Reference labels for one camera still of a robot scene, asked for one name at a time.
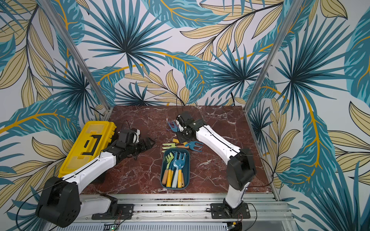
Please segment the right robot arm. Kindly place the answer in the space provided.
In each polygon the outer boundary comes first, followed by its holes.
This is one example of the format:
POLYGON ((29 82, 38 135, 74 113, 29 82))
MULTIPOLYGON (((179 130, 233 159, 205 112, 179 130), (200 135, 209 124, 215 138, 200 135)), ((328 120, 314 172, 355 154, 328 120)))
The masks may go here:
POLYGON ((256 167, 250 149, 242 149, 216 133, 202 119, 194 120, 188 111, 176 117, 181 142, 197 139, 212 149, 227 165, 229 188, 224 199, 225 208, 234 212, 242 205, 242 198, 253 177, 256 167))

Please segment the teal rake wooden handle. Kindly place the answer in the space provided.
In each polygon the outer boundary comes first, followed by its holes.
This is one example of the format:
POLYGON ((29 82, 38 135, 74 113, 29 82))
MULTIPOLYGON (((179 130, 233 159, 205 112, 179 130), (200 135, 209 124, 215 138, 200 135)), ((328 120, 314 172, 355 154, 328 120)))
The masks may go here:
POLYGON ((189 142, 179 143, 176 145, 176 147, 190 149, 195 152, 202 152, 203 143, 199 141, 189 141, 189 142))

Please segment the teal claw rake yellow handle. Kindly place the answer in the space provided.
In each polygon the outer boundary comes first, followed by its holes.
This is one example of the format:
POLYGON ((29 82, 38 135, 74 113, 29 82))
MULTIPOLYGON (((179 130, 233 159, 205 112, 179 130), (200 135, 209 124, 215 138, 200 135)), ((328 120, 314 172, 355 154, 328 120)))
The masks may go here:
POLYGON ((180 168, 179 168, 179 171, 178 171, 177 188, 182 188, 182 183, 183 183, 183 181, 182 181, 182 168, 185 165, 187 154, 186 153, 180 153, 180 155, 181 155, 181 157, 179 158, 180 159, 180 168))

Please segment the green rake wooden handle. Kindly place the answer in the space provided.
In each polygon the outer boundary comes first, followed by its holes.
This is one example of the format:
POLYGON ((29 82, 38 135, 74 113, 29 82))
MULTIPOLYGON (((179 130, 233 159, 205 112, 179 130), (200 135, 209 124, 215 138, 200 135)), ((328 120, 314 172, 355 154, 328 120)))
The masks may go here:
POLYGON ((163 174, 163 177, 162 177, 162 184, 165 186, 167 184, 167 179, 168 179, 168 175, 169 175, 169 168, 170 168, 170 165, 171 165, 171 162, 173 161, 174 159, 174 155, 170 152, 167 156, 166 156, 166 168, 165 168, 165 171, 164 171, 164 174, 163 174))

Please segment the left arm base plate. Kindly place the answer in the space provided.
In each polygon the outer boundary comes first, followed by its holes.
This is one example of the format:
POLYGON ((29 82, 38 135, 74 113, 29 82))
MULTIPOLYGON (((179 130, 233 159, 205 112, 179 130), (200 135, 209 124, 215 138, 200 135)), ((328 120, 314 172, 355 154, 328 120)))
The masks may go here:
POLYGON ((105 213, 92 215, 92 220, 116 220, 131 219, 134 211, 134 204, 115 204, 109 207, 105 213))

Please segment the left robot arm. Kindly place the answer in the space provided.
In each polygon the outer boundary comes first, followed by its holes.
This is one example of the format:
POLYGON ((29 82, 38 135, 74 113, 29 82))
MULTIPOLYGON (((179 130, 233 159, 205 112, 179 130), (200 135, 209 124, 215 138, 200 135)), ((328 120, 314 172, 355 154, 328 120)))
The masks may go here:
POLYGON ((140 153, 151 149, 155 141, 139 138, 137 129, 121 130, 118 138, 97 158, 62 178, 51 177, 44 185, 36 208, 36 216, 58 227, 65 228, 77 218, 119 218, 124 210, 115 197, 103 194, 80 196, 96 178, 115 167, 122 160, 137 159, 140 153))

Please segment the light blue fork rake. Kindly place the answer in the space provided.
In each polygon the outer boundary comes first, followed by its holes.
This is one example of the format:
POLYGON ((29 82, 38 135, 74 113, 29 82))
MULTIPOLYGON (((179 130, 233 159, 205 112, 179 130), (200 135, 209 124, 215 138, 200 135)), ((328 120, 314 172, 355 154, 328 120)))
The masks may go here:
POLYGON ((173 179, 172 179, 172 188, 176 188, 177 187, 177 181, 178 181, 178 171, 179 171, 179 168, 180 168, 180 158, 181 155, 179 153, 176 153, 175 154, 175 158, 174 158, 174 167, 175 167, 175 170, 174 170, 174 174, 173 174, 173 179))

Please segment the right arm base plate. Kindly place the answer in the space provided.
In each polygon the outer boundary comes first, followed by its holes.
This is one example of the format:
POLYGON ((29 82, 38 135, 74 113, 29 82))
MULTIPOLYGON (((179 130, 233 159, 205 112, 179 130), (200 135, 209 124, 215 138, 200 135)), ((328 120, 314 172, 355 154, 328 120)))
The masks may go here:
POLYGON ((242 202, 236 208, 231 208, 225 203, 210 204, 208 211, 212 219, 249 219, 251 218, 247 203, 242 202))

